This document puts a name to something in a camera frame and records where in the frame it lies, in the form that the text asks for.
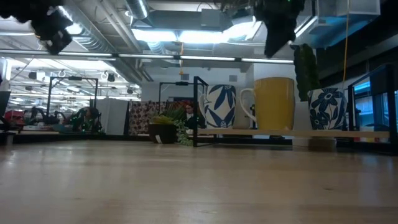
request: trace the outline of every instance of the plant pot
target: plant pot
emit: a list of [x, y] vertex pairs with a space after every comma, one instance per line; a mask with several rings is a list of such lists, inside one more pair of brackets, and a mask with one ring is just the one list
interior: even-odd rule
[[313, 130], [342, 130], [347, 100], [338, 88], [322, 88], [308, 92], [310, 121]]
[[177, 140], [177, 127], [174, 124], [150, 124], [148, 132], [154, 143], [173, 144]]

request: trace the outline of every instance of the air vent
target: air vent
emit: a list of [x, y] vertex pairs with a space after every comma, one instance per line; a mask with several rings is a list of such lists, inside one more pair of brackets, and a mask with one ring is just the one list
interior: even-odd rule
[[229, 76], [229, 81], [230, 82], [237, 82], [238, 81], [238, 76], [237, 75], [230, 75]]
[[189, 81], [189, 74], [182, 74], [181, 81]]

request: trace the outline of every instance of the table surface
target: table surface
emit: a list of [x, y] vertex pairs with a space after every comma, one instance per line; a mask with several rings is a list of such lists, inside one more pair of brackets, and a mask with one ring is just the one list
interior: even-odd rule
[[1, 223], [398, 223], [398, 157], [291, 150], [15, 145], [0, 150]]

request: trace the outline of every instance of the mug handle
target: mug handle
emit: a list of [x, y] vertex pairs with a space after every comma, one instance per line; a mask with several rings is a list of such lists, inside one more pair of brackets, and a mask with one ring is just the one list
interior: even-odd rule
[[243, 93], [244, 93], [245, 91], [249, 91], [249, 92], [251, 92], [251, 93], [254, 95], [254, 90], [253, 90], [252, 88], [246, 88], [246, 89], [241, 90], [241, 92], [240, 92], [240, 94], [239, 94], [239, 103], [240, 103], [240, 105], [241, 105], [243, 111], [249, 116], [249, 118], [252, 119], [254, 122], [257, 122], [256, 117], [253, 116], [253, 115], [251, 115], [251, 114], [247, 111], [247, 109], [243, 106], [242, 96], [243, 96]]
[[202, 94], [202, 96], [199, 97], [198, 101], [199, 101], [200, 112], [206, 118], [206, 114], [205, 114], [205, 96], [206, 96], [205, 94]]

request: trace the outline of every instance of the mug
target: mug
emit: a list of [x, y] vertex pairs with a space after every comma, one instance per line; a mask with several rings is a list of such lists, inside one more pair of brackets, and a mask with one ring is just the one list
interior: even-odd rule
[[254, 89], [247, 88], [254, 94], [256, 117], [246, 108], [244, 112], [257, 123], [261, 130], [292, 130], [294, 123], [294, 80], [291, 78], [263, 78], [254, 82]]
[[199, 109], [206, 119], [207, 128], [232, 128], [235, 107], [235, 86], [212, 85], [199, 98]]

